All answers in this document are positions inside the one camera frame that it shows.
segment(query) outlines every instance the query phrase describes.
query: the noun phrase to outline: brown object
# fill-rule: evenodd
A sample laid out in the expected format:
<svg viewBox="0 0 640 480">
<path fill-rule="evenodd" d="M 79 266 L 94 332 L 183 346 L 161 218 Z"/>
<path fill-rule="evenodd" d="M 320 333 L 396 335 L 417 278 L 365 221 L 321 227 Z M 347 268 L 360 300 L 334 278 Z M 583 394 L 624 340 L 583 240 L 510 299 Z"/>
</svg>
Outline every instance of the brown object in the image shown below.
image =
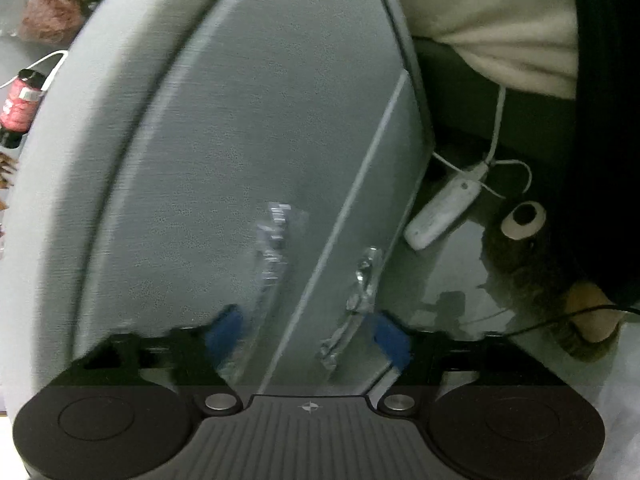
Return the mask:
<svg viewBox="0 0 640 480">
<path fill-rule="evenodd" d="M 18 36 L 25 41 L 69 44 L 84 23 L 84 0 L 29 0 Z"/>
</svg>

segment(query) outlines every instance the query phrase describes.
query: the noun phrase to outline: crosshair logo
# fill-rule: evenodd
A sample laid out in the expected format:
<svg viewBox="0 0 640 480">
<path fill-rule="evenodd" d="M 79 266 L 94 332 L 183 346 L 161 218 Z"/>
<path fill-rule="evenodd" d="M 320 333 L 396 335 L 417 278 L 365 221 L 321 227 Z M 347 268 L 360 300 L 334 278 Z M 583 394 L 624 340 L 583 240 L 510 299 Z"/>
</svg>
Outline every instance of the crosshair logo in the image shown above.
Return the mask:
<svg viewBox="0 0 640 480">
<path fill-rule="evenodd" d="M 300 406 L 300 408 L 305 410 L 307 413 L 311 413 L 311 412 L 314 412 L 315 410 L 322 408 L 322 406 L 319 406 L 315 402 L 309 401 L 309 402 L 305 402 L 302 406 Z"/>
</svg>

